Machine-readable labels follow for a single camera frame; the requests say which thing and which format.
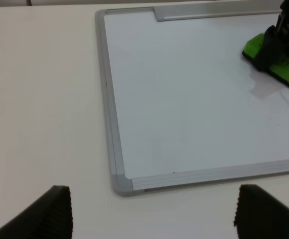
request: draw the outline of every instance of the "whiteboard surface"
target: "whiteboard surface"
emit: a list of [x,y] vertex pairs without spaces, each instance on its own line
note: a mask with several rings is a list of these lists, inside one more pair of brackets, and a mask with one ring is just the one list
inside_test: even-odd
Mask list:
[[277,18],[105,16],[127,178],[289,159],[289,89],[241,56]]

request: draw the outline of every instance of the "whiteboard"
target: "whiteboard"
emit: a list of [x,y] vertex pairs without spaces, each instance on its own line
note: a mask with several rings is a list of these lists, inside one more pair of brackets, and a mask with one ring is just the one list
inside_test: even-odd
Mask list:
[[120,188],[289,172],[289,88],[241,54],[277,14],[157,22],[150,8],[108,11],[98,42]]

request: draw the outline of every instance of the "table surface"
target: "table surface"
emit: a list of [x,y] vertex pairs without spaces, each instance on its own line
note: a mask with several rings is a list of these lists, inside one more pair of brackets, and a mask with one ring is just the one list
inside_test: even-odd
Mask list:
[[74,239],[237,238],[239,185],[289,206],[289,175],[130,198],[110,185],[94,14],[150,4],[0,8],[0,226],[52,185]]

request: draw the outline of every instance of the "green eraser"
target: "green eraser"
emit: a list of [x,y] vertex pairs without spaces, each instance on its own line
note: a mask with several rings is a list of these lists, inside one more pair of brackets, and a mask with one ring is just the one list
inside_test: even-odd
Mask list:
[[[248,60],[252,61],[260,50],[263,40],[264,34],[259,34],[252,38],[247,42],[242,54]],[[267,73],[289,87],[289,58],[281,61],[278,64],[272,65],[267,70]]]

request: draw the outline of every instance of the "whiteboard frame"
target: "whiteboard frame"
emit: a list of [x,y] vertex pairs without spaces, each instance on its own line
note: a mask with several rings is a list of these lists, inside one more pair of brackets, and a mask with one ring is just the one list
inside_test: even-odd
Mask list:
[[[279,6],[280,4],[277,3],[277,0],[216,1],[187,5],[106,9],[96,12],[96,31],[106,121],[109,166],[112,186],[115,192],[122,196],[129,196],[137,193],[179,185],[218,183],[226,182],[228,180],[241,180],[253,177],[285,174],[289,173],[289,159],[275,162],[212,168],[132,179],[127,178],[125,176],[120,142],[104,17],[110,14],[154,12],[157,21],[165,21],[280,13],[281,10]],[[192,14],[192,9],[197,9],[196,14]]]

